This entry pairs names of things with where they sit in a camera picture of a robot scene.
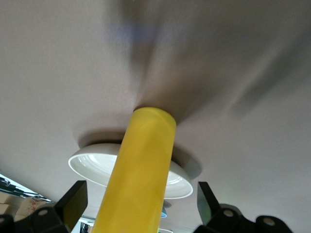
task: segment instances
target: yellow pole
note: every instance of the yellow pole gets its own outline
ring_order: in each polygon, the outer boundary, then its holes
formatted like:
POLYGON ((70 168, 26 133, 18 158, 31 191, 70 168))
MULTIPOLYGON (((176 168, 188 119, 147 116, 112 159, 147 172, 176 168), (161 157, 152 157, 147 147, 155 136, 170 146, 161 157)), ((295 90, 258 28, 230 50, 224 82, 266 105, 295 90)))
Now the yellow pole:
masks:
POLYGON ((93 233, 156 233, 160 223, 176 122, 167 112, 133 112, 93 233))

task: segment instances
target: cylindrical pipe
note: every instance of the cylindrical pipe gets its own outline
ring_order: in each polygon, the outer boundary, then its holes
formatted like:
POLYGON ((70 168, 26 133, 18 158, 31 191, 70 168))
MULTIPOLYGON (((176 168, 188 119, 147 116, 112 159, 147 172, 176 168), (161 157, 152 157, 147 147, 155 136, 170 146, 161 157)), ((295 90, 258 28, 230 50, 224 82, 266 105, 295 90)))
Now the cylindrical pipe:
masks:
POLYGON ((176 121, 145 107, 133 112, 93 227, 94 233, 156 233, 176 121))

